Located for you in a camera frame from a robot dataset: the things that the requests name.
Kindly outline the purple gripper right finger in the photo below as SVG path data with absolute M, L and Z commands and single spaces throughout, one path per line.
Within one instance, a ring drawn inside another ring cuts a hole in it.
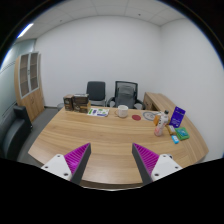
M 132 144 L 132 154 L 144 185 L 182 169 L 168 154 L 158 155 L 137 143 Z

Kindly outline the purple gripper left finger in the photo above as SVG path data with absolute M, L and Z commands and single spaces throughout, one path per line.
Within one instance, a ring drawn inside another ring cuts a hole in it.
M 56 154 L 42 166 L 42 169 L 79 185 L 90 154 L 91 144 L 87 143 L 66 155 Z

